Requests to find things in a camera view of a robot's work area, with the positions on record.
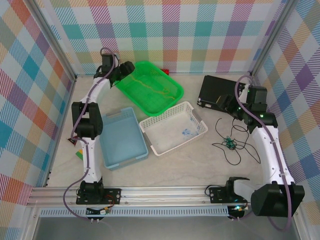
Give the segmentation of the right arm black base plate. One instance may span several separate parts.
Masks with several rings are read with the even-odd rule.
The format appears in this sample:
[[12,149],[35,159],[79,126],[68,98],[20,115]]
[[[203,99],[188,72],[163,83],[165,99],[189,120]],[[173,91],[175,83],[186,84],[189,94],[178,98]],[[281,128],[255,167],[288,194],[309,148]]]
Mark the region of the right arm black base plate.
[[213,186],[208,188],[208,195],[211,204],[245,204],[247,200],[234,193],[226,186]]

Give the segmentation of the grey metal shelf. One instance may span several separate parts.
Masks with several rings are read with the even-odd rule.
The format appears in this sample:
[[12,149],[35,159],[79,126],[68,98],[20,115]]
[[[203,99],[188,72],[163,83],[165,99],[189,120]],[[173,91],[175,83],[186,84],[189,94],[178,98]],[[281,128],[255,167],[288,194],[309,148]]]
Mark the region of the grey metal shelf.
[[295,225],[285,232],[265,217],[110,217],[89,223],[75,217],[42,217],[33,240],[300,240]]

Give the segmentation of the green plastic mesh basket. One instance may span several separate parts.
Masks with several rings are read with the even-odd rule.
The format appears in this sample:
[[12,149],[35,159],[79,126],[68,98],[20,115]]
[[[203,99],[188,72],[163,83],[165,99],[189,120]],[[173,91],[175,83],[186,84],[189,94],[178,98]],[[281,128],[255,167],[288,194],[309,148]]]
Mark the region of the green plastic mesh basket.
[[146,115],[159,116],[183,97],[183,87],[153,63],[139,61],[134,66],[116,87]]

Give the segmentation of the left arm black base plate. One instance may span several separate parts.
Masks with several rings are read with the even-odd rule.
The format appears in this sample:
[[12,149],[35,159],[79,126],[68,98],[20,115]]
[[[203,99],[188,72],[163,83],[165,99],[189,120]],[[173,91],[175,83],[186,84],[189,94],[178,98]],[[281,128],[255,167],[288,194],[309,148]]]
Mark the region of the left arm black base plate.
[[76,192],[77,205],[119,205],[121,200],[120,188],[104,188],[101,190],[84,191],[78,188]]

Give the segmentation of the black rectangular box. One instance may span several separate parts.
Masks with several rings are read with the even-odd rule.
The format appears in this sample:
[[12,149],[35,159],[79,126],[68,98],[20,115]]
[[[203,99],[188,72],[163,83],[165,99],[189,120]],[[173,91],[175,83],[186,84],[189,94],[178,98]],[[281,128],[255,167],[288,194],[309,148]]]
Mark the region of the black rectangular box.
[[223,95],[233,96],[235,85],[235,81],[221,77],[205,75],[197,99],[197,105],[202,108],[226,113],[225,109],[220,108],[217,105],[217,100]]

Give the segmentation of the aluminium mounting rail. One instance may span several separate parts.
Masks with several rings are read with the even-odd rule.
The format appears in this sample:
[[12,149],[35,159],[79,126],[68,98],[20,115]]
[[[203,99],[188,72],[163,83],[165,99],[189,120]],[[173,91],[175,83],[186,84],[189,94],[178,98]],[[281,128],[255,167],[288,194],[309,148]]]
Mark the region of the aluminium mounting rail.
[[[247,203],[211,203],[209,188],[214,186],[158,186],[158,187],[104,187],[121,189],[119,204],[115,206],[245,206],[254,200],[262,206],[276,207],[287,204],[285,188],[276,188],[275,184],[263,187],[253,193],[235,193],[247,200]],[[27,206],[80,206],[76,204],[77,189],[80,187],[35,187],[30,195]],[[85,206],[108,206],[102,204],[84,204]]]

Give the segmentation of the light blue plastic basket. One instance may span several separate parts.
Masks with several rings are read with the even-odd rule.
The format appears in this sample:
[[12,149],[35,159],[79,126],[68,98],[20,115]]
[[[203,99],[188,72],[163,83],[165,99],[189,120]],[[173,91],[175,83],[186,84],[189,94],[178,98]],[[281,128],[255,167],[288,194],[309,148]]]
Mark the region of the light blue plastic basket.
[[132,107],[102,117],[100,147],[104,166],[113,171],[148,158],[149,151]]

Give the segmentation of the white perforated plastic basket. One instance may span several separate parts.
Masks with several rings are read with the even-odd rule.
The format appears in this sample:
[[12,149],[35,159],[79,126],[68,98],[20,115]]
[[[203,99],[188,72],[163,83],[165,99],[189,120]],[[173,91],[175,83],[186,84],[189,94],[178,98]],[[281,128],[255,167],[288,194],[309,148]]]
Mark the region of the white perforated plastic basket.
[[170,107],[158,116],[142,120],[139,127],[158,158],[201,139],[208,131],[207,125],[188,101]]

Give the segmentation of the small wiring connector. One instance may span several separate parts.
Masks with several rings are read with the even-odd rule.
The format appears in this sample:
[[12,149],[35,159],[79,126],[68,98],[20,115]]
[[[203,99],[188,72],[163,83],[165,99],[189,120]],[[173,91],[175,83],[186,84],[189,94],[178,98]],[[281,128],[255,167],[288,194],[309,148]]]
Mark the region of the small wiring connector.
[[244,218],[249,210],[248,205],[235,205],[228,207],[228,218],[230,220],[238,220]]
[[91,223],[96,221],[99,223],[106,215],[110,213],[110,209],[108,207],[104,207],[101,209],[94,209],[94,208],[86,208],[86,216],[90,220]]

